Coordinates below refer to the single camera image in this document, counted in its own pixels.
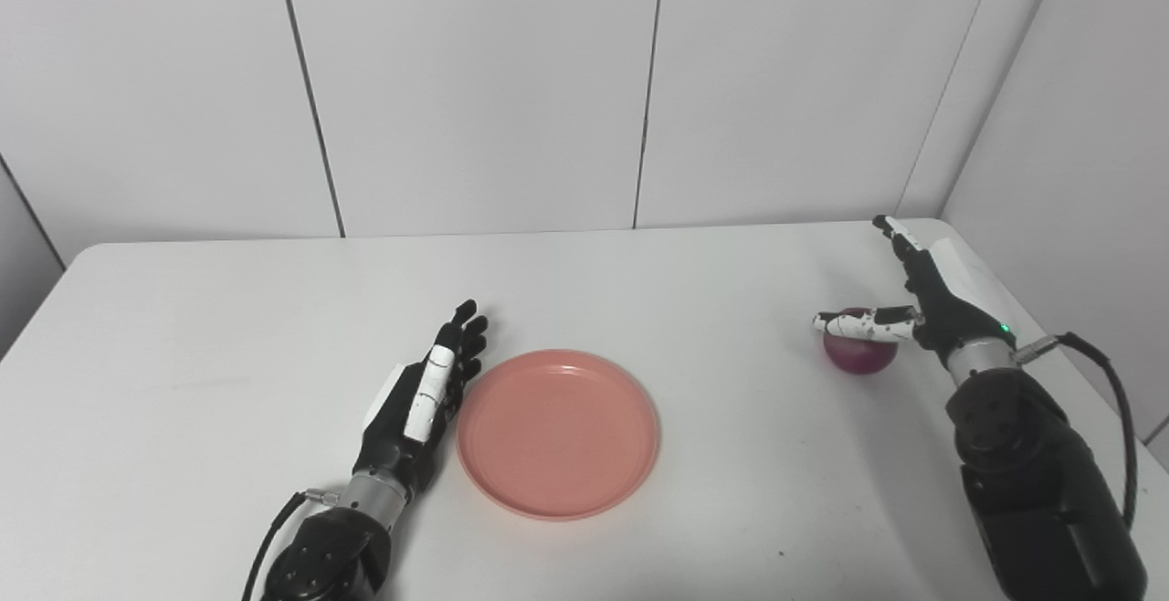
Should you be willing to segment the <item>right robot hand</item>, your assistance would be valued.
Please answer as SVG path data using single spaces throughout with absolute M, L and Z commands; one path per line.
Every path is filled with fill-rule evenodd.
M 956 384 L 983 371 L 1018 368 L 1007 290 L 969 247 L 950 237 L 922 246 L 888 215 L 877 215 L 872 224 L 888 239 L 914 304 L 819 312 L 812 317 L 816 331 L 858 341 L 916 341 Z

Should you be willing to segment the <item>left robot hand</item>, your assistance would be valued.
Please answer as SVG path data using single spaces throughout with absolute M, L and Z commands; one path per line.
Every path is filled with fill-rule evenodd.
M 364 427 L 354 474 L 392 481 L 406 500 L 426 492 L 436 451 L 459 413 L 468 384 L 479 377 L 489 319 L 473 299 L 455 309 L 423 359 L 390 377 L 388 392 Z

